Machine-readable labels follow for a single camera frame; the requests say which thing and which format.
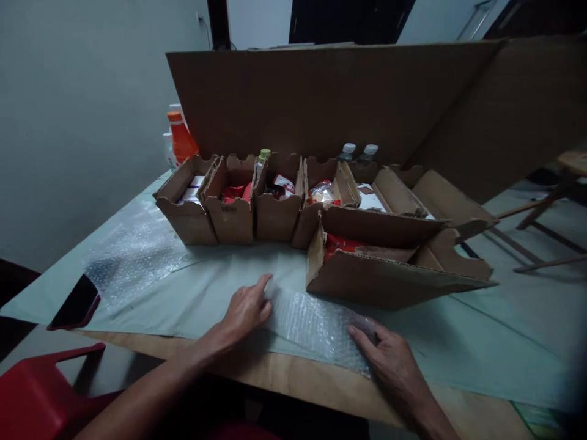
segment orange bottle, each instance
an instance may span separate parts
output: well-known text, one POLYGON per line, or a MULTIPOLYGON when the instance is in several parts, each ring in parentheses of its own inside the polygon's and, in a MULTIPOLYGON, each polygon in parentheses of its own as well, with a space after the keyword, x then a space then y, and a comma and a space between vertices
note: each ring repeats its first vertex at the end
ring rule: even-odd
POLYGON ((194 154, 200 154, 200 149, 193 137, 191 137, 188 128, 183 123, 182 114, 179 112, 167 113, 169 124, 171 125, 171 134, 173 135, 173 154, 178 165, 185 162, 188 157, 194 154))

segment bottle cap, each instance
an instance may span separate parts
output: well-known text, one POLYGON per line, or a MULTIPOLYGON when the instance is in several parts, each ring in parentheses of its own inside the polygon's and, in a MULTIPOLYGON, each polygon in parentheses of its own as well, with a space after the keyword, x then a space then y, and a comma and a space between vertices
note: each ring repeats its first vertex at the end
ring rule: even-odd
POLYGON ((262 148, 261 152, 259 153, 259 159, 265 160, 271 154, 271 150, 269 148, 262 148))
POLYGON ((379 149, 379 147, 375 144, 368 144, 365 146, 365 149, 363 151, 363 153, 365 154, 369 154, 369 155, 374 155, 375 153, 377 153, 377 150, 379 149))
POLYGON ((171 122, 183 121, 182 114, 179 112, 169 112, 167 113, 167 118, 169 118, 171 122))
POLYGON ((351 143, 344 144, 344 146, 342 148, 342 152, 351 154, 351 153, 355 152, 355 148, 356 148, 355 144, 351 144, 351 143))

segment hand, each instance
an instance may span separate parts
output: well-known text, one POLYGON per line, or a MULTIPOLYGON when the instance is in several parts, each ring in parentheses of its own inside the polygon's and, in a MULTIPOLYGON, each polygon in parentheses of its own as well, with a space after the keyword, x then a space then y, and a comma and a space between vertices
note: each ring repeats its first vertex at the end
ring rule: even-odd
POLYGON ((267 321, 271 314, 271 302, 264 299, 264 291, 271 277, 272 274, 265 274, 256 285, 240 287, 232 295, 222 321, 214 325, 205 337, 214 339, 214 344, 222 350, 230 349, 267 321))
POLYGON ((409 411, 422 407, 430 398, 434 399, 405 339, 372 318, 368 319, 374 325, 379 338, 377 346, 354 326, 349 326, 349 334, 371 362, 386 390, 398 398, 409 411))

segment white wall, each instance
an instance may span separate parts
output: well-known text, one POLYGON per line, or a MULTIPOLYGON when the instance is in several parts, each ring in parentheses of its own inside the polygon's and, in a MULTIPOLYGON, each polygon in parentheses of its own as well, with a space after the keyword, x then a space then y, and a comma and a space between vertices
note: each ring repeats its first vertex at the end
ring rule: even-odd
MULTIPOLYGON (((424 44, 455 41, 473 14, 474 5, 480 1, 416 0, 397 43, 424 44)), ((475 40, 483 38, 508 1, 495 1, 475 35, 475 40)))
POLYGON ((205 0, 0 3, 0 258, 45 271, 166 170, 166 51, 205 0))
POLYGON ((231 41, 239 50, 289 43, 293 0, 227 0, 231 41))

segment red plastic chair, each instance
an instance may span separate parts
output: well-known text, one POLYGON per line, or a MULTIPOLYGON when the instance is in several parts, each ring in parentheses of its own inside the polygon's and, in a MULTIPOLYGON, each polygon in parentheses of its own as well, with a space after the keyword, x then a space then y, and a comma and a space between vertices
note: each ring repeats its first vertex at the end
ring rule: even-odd
POLYGON ((23 359, 0 377, 0 437, 6 440, 71 439, 121 391, 87 398, 76 394, 57 362, 104 351, 97 343, 23 359))

